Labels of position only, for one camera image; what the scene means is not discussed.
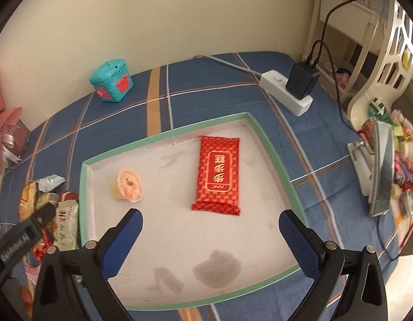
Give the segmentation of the teal toy box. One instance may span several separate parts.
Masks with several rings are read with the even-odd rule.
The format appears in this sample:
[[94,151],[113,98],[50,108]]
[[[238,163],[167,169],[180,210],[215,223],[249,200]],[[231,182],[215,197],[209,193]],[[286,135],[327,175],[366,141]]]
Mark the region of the teal toy box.
[[89,76],[95,93],[104,102],[120,102],[130,92],[134,84],[124,59],[104,62]]

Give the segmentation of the phone on white stand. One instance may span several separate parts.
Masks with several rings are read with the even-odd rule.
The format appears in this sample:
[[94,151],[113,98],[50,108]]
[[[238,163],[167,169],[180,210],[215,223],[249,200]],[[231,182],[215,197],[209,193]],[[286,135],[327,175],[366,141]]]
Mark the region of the phone on white stand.
[[390,209],[394,181],[394,136],[390,124],[374,120],[371,126],[373,147],[364,141],[347,144],[359,188],[368,198],[371,217]]

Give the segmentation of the white power strip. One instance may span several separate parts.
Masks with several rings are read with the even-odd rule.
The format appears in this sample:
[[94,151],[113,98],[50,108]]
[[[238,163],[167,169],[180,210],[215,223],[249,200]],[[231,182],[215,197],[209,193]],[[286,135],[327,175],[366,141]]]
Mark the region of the white power strip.
[[270,70],[261,74],[259,85],[292,114],[300,117],[309,110],[313,98],[308,95],[303,99],[297,99],[286,89],[287,82],[288,79],[282,73]]

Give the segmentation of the yellow jelly cup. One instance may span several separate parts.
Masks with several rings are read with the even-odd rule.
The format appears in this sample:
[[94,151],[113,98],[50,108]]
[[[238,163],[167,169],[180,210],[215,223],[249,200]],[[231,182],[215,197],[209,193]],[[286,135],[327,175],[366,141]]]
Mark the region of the yellow jelly cup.
[[123,169],[111,185],[111,194],[117,200],[136,203],[142,199],[142,183],[137,173]]

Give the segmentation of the shallow white green-rimmed box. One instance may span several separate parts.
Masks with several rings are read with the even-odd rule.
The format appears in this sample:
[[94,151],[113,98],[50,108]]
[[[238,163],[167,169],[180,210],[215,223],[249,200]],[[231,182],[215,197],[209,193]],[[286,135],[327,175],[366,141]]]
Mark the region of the shallow white green-rimmed box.
[[[201,136],[238,138],[238,216],[192,210]],[[128,169],[142,199],[115,199],[111,185]],[[82,164],[79,229],[98,240],[129,209],[142,231],[110,285],[129,310],[159,311],[234,299],[298,270],[278,229],[282,211],[304,209],[262,127],[247,112],[166,131],[94,156]]]

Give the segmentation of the orange swiss roll packet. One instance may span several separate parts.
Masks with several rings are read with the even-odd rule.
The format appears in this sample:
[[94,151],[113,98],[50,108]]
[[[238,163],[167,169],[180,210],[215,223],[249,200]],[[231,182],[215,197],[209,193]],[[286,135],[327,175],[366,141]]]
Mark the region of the orange swiss roll packet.
[[19,220],[27,220],[36,209],[38,186],[36,181],[29,181],[24,186],[21,194],[21,200],[18,207]]

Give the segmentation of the white persimmon snack packet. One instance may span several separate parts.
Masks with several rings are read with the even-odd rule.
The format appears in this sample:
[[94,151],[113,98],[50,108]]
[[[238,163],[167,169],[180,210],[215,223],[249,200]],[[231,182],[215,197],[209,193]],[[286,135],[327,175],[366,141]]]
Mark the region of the white persimmon snack packet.
[[75,199],[60,202],[56,208],[53,236],[54,245],[60,251],[77,248],[78,210],[79,205]]

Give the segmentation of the colourful clutter pile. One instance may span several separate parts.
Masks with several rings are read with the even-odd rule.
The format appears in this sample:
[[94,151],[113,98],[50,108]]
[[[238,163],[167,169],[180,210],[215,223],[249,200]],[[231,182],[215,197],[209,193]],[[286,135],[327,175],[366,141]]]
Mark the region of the colourful clutter pile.
[[367,113],[368,119],[357,131],[360,141],[373,147],[370,125],[374,120],[388,123],[393,128],[394,181],[388,212],[394,217],[399,248],[404,249],[413,231],[413,126],[401,111],[390,112],[379,99],[371,101]]

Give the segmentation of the pink flower bouquet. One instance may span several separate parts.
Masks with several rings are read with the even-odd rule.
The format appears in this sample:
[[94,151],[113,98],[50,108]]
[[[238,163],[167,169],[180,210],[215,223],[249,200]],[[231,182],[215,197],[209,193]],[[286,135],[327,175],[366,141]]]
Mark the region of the pink flower bouquet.
[[21,161],[30,130],[21,121],[22,108],[5,106],[0,85],[0,175]]

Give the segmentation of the black charger plug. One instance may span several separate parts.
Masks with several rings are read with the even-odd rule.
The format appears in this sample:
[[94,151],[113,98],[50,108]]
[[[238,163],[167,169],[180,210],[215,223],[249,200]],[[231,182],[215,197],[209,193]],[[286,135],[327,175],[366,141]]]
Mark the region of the black charger plug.
[[287,91],[296,99],[308,96],[320,77],[320,72],[308,61],[296,63],[286,83]]

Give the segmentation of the crumpled green-white wrapper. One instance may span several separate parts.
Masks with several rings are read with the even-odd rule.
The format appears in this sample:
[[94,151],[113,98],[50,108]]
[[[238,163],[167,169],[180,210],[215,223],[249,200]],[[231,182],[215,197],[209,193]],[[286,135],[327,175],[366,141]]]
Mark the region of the crumpled green-white wrapper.
[[44,178],[40,178],[36,181],[38,190],[43,193],[51,192],[55,190],[58,186],[66,182],[66,179],[63,176],[59,175],[49,175]]

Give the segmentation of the white lattice chair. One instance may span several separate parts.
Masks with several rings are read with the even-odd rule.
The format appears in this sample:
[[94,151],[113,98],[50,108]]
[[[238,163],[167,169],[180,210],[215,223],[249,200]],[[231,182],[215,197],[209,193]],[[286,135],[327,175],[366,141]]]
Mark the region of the white lattice chair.
[[366,84],[350,101],[347,114],[355,130],[368,118],[373,99],[390,109],[404,94],[413,76],[413,21],[397,2],[389,1],[384,41],[374,69]]

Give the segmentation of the red rectangular snack packet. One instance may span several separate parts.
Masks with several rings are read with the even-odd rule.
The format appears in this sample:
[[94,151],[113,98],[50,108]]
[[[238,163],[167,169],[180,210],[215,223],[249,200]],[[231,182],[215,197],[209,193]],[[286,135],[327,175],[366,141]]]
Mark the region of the red rectangular snack packet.
[[193,211],[238,216],[239,138],[200,137],[198,183]]

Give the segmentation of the blue plaid tablecloth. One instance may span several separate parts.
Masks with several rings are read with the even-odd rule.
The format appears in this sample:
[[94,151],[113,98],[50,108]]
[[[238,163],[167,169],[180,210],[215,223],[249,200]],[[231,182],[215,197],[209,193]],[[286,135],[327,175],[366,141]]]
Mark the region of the blue plaid tablecloth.
[[[368,213],[347,144],[357,134],[339,115],[337,103],[322,89],[312,91],[312,106],[291,114],[259,87],[241,67],[288,75],[290,56],[272,51],[222,54],[217,61],[191,59],[160,69],[160,128],[168,131],[229,114],[248,112],[262,126],[280,156],[311,227],[321,238],[347,249],[374,246],[385,279],[394,272],[399,251],[391,215],[375,220]],[[135,87],[119,103],[89,94],[35,128],[23,160],[5,174],[0,191],[0,221],[18,222],[18,204],[28,178],[66,177],[77,191],[82,162],[147,135],[150,71],[133,76]]]

